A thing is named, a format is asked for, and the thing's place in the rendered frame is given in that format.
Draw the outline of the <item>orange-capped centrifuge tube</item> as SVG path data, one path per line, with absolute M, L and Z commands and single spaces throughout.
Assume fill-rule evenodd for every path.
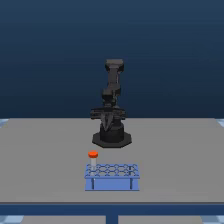
M 88 156 L 90 158 L 90 168 L 91 168 L 91 173 L 90 173 L 91 189 L 94 189 L 94 176 L 96 173 L 98 152 L 97 151 L 89 151 Z

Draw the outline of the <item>blue tube rack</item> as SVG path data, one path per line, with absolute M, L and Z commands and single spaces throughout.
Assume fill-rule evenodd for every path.
M 86 165 L 86 191 L 138 191 L 140 173 L 137 164 Z

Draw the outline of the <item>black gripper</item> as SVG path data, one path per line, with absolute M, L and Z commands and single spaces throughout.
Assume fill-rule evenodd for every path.
M 113 116 L 118 117 L 121 120 L 126 118 L 126 111 L 121 108 L 114 107 L 101 107 L 94 108 L 90 111 L 91 119 L 100 119 L 105 131 L 109 130 L 113 121 Z

